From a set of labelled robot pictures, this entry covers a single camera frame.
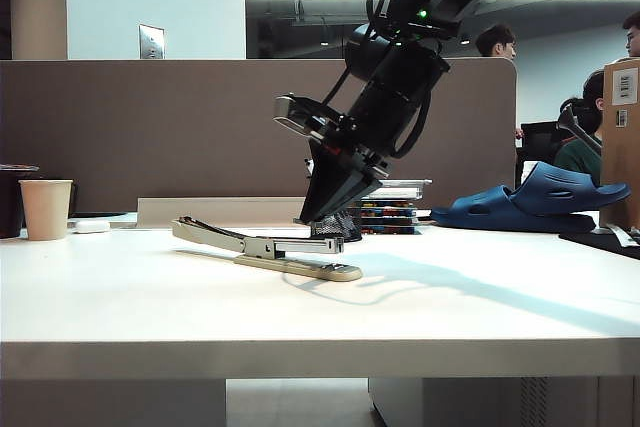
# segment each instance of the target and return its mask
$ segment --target man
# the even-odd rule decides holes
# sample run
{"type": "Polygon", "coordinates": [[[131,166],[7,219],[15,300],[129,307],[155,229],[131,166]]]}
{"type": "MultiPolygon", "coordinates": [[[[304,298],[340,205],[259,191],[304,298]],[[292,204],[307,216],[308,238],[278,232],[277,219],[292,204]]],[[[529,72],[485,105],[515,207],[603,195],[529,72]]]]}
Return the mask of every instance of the man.
{"type": "MultiPolygon", "coordinates": [[[[604,109],[604,70],[593,72],[582,88],[582,98],[572,98],[574,115],[578,125],[598,144],[602,145],[602,111],[604,109]]],[[[600,156],[580,139],[566,143],[556,154],[553,165],[562,169],[591,175],[595,185],[600,185],[600,156]]]]}
{"type": "Polygon", "coordinates": [[[629,57],[640,57],[640,11],[631,14],[622,24],[627,29],[627,52],[629,57]]]}
{"type": "Polygon", "coordinates": [[[513,60],[516,56],[516,36],[508,26],[497,24],[478,36],[476,48],[483,57],[513,60]]]}

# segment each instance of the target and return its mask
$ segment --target book stack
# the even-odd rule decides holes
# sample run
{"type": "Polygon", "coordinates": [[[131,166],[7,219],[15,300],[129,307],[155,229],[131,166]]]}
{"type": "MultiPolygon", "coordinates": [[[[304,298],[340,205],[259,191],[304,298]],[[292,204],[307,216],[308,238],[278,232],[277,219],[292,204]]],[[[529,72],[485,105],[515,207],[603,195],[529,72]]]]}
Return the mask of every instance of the book stack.
{"type": "Polygon", "coordinates": [[[382,187],[362,198],[363,234],[415,234],[418,219],[414,201],[422,198],[430,180],[383,180],[382,187]]]}

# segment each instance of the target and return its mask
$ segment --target white wall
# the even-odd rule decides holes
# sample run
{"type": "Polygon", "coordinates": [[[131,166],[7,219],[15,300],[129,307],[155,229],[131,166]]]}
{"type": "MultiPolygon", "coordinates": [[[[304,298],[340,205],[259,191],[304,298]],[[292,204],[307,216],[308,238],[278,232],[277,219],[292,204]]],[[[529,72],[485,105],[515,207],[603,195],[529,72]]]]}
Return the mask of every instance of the white wall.
{"type": "MultiPolygon", "coordinates": [[[[564,100],[582,96],[582,84],[591,72],[626,57],[626,41],[620,23],[518,40],[517,124],[557,119],[564,100]]],[[[451,57],[477,55],[471,45],[451,57]]]]}
{"type": "Polygon", "coordinates": [[[69,59],[137,59],[138,24],[165,29],[168,59],[244,59],[244,0],[67,0],[69,59]]]}

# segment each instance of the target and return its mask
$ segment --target wall plate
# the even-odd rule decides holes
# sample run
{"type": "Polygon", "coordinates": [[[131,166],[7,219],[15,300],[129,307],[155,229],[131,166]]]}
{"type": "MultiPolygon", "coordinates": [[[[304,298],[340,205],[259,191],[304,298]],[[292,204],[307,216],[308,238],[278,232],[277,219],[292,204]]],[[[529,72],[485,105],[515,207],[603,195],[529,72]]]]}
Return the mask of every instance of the wall plate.
{"type": "Polygon", "coordinates": [[[164,29],[140,24],[140,58],[164,59],[164,29]]]}

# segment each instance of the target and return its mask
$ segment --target black hair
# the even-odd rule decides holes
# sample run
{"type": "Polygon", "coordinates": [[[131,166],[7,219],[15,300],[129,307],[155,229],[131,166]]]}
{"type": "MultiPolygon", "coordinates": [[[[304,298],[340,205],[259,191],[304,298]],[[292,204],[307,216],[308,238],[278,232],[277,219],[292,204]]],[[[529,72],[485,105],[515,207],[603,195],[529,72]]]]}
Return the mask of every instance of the black hair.
{"type": "Polygon", "coordinates": [[[631,27],[640,29],[640,10],[638,12],[634,12],[629,17],[624,19],[624,22],[622,23],[622,28],[630,29],[631,27]]]}
{"type": "Polygon", "coordinates": [[[560,107],[571,105],[573,115],[578,118],[578,125],[589,135],[598,130],[602,123],[602,111],[596,105],[596,99],[603,97],[604,70],[593,72],[582,86],[582,98],[572,97],[565,100],[560,107]]]}
{"type": "Polygon", "coordinates": [[[516,41],[508,25],[496,24],[493,27],[482,32],[476,39],[476,48],[483,57],[491,57],[491,51],[496,44],[512,44],[516,41]]]}

